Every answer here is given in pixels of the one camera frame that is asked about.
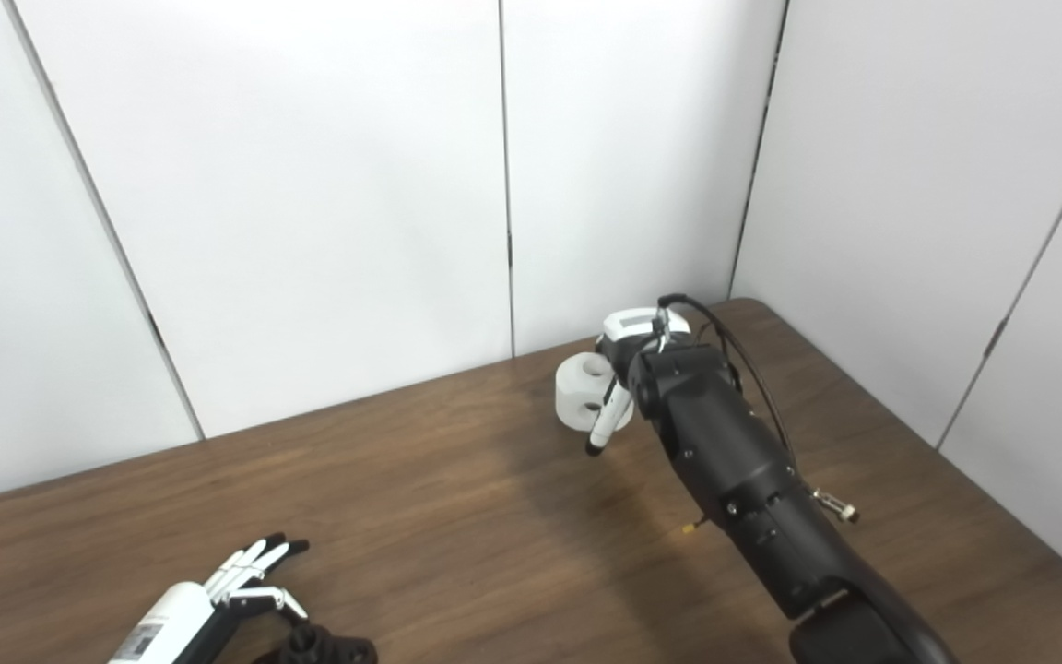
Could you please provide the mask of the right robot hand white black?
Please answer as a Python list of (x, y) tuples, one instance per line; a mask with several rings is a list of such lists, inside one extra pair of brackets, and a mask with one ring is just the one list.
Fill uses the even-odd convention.
[(629, 308), (603, 320), (594, 352), (606, 361), (614, 377), (609, 379), (601, 408), (587, 437), (587, 455), (599, 457), (607, 448), (611, 436), (635, 405), (629, 382), (633, 359), (645, 351), (662, 351), (692, 341), (690, 323), (667, 308)]

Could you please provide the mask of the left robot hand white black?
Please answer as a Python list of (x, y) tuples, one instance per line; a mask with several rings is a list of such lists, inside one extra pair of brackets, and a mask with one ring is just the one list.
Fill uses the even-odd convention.
[(166, 589), (110, 663), (215, 663), (244, 622), (268, 614), (291, 626), (310, 622), (289, 591), (266, 583), (271, 572), (309, 548), (307, 539), (273, 533), (233, 551), (203, 583)]

